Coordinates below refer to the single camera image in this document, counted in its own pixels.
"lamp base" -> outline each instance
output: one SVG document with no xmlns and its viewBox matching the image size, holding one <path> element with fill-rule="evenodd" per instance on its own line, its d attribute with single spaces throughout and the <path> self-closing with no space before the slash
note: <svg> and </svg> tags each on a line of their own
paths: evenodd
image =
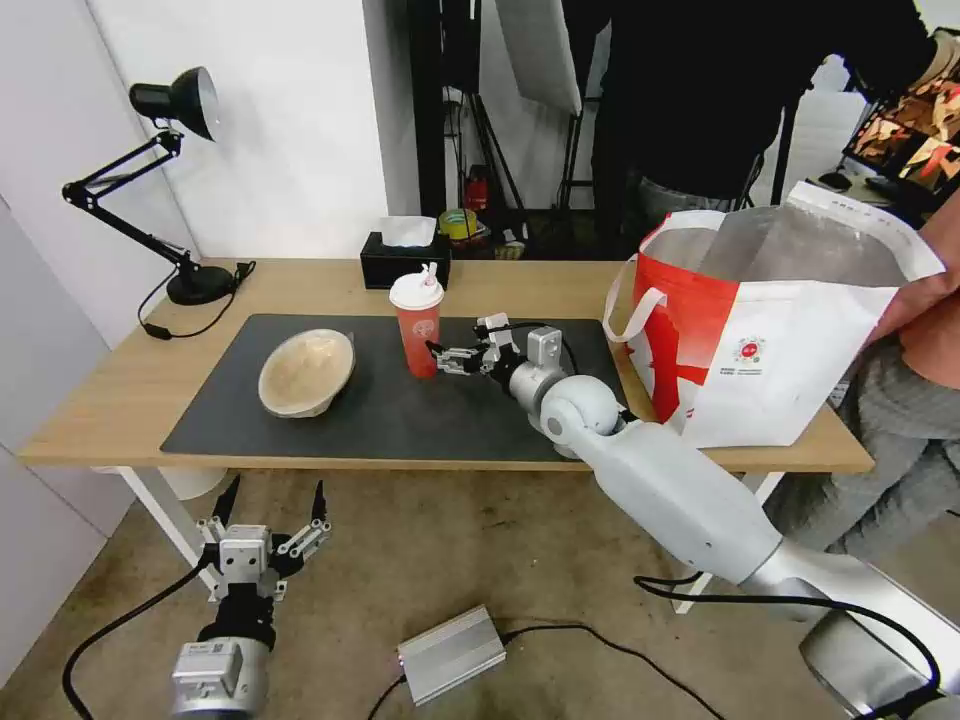
<svg viewBox="0 0 960 720">
<path fill-rule="evenodd" d="M 167 283 L 167 296 L 176 305 L 204 305 L 233 292 L 233 273 L 221 267 L 181 266 Z"/>
</svg>

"lamp head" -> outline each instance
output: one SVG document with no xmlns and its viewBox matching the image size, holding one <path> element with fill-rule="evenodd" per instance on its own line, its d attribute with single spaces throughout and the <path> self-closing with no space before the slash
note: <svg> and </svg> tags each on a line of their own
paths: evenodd
<svg viewBox="0 0 960 720">
<path fill-rule="evenodd" d="M 130 87 L 130 104 L 154 122 L 178 120 L 200 137 L 217 139 L 220 129 L 217 91 L 204 67 L 181 73 L 169 85 L 136 83 Z"/>
</svg>

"gray pants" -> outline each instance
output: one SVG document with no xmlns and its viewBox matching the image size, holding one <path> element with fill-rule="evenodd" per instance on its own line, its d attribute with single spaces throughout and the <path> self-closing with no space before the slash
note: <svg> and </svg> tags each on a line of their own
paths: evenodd
<svg viewBox="0 0 960 720">
<path fill-rule="evenodd" d="M 663 187 L 636 170 L 627 173 L 627 187 L 623 202 L 622 237 L 624 257 L 637 251 L 643 239 L 650 234 L 667 213 L 682 210 L 720 210 L 727 212 L 733 200 L 689 195 Z"/>
<path fill-rule="evenodd" d="M 876 466 L 785 476 L 765 509 L 786 537 L 872 560 L 960 503 L 960 390 L 925 380 L 901 355 L 895 341 L 871 348 L 840 407 Z"/>
</svg>

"desk lamp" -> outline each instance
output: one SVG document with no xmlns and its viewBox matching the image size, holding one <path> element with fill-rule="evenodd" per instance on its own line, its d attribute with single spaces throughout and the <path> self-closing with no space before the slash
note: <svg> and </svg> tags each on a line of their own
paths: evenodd
<svg viewBox="0 0 960 720">
<path fill-rule="evenodd" d="M 173 120 L 202 138 L 216 140 L 220 120 L 217 114 L 217 91 L 210 74 L 206 68 L 196 67 L 182 73 L 170 85 L 137 83 L 130 88 L 130 103 L 140 115 L 150 118 L 160 132 L 109 165 L 64 185 L 64 199 L 173 263 L 175 269 L 167 283 L 167 295 L 177 305 L 203 305 L 233 295 L 252 269 L 248 264 L 242 263 L 242 268 L 238 265 L 237 273 L 221 267 L 201 266 L 190 258 L 190 251 L 186 248 L 150 235 L 100 205 L 101 198 L 180 154 L 183 133 L 173 128 Z M 131 172 L 108 174 L 137 156 L 152 151 L 154 147 L 162 148 L 164 154 L 159 157 L 154 155 L 150 162 Z"/>
</svg>

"black tissue box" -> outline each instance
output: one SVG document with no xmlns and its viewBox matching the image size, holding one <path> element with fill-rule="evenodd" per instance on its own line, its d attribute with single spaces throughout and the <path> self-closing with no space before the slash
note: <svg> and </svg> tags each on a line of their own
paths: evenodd
<svg viewBox="0 0 960 720">
<path fill-rule="evenodd" d="M 437 280 L 447 288 L 450 279 L 450 241 L 435 234 L 426 247 L 387 247 L 378 232 L 370 233 L 360 251 L 363 285 L 367 290 L 389 290 L 402 275 L 421 272 L 423 265 L 437 264 Z"/>
</svg>

